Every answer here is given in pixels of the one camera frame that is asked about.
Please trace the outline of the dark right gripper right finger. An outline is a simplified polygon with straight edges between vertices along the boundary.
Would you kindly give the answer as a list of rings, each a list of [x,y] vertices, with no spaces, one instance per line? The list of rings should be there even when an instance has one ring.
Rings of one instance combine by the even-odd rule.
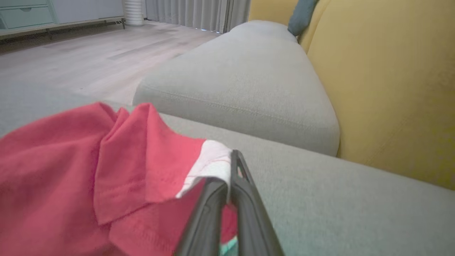
[[[231,153],[230,199],[237,208],[239,256],[284,256],[246,161],[239,150]]]

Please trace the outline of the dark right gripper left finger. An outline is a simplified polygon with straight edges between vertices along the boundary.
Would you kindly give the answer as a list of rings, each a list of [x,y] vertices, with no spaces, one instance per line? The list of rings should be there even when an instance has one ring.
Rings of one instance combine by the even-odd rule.
[[[198,202],[177,245],[176,256],[218,256],[221,224],[228,186],[218,178],[207,178]]]

